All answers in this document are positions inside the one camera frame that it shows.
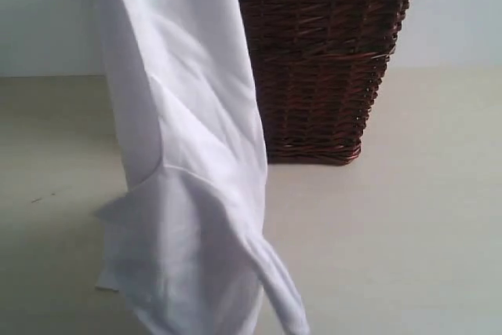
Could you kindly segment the dark brown wicker basket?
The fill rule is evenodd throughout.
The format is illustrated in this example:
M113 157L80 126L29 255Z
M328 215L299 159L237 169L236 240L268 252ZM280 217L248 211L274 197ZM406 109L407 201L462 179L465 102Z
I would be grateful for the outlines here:
M239 0L271 164L344 166L410 0Z

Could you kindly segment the white t-shirt with red print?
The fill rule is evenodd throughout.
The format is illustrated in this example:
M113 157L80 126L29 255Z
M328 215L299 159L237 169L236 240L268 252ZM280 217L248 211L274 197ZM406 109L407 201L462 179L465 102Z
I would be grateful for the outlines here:
M238 0L96 0L127 191L104 270L152 334L251 334L267 297L307 334L263 234L267 153Z

